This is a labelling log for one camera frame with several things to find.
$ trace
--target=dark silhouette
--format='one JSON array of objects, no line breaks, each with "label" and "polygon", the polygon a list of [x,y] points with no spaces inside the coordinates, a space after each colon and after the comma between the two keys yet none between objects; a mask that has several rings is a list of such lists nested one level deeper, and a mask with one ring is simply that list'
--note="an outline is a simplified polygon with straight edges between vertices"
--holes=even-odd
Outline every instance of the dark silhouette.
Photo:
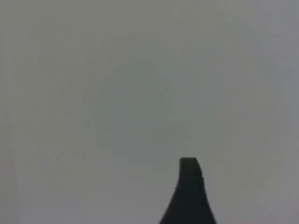
[{"label": "dark silhouette", "polygon": [[179,178],[160,224],[216,224],[196,158],[181,158]]}]

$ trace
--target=black tip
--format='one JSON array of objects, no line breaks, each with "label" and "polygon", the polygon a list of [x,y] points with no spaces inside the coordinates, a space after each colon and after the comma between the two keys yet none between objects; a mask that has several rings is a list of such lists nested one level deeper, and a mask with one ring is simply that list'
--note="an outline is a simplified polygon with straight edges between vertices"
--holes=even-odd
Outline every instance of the black tip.
[{"label": "black tip", "polygon": [[179,160],[178,183],[160,224],[216,224],[196,158]]}]

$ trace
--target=black object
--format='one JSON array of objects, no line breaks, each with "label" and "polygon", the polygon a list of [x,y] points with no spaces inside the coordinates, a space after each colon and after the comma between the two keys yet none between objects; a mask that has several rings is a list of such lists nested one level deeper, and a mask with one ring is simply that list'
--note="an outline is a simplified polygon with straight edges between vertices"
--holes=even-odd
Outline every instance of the black object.
[{"label": "black object", "polygon": [[196,158],[181,158],[176,189],[160,224],[216,224]]}]

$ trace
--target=black pointed object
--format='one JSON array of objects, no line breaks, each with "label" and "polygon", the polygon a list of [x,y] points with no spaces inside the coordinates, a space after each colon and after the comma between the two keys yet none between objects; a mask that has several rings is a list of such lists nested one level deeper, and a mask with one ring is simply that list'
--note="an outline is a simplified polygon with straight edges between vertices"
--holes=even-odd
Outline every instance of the black pointed object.
[{"label": "black pointed object", "polygon": [[181,158],[176,189],[160,224],[216,224],[196,158]]}]

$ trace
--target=dark shape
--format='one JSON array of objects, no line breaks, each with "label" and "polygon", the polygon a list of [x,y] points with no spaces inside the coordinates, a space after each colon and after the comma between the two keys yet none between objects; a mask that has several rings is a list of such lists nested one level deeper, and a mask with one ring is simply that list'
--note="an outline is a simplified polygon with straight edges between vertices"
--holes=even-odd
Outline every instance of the dark shape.
[{"label": "dark shape", "polygon": [[181,158],[179,177],[160,224],[216,224],[196,158]]}]

